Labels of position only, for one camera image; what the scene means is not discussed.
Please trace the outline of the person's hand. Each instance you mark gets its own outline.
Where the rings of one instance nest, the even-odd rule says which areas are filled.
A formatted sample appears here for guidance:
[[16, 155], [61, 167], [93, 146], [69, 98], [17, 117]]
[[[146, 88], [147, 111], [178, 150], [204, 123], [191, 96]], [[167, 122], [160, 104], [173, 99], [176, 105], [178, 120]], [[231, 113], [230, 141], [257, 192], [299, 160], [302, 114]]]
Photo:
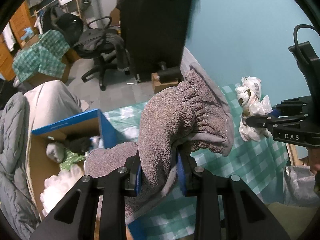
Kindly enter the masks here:
[[317, 174], [320, 171], [320, 149], [308, 148], [310, 171]]

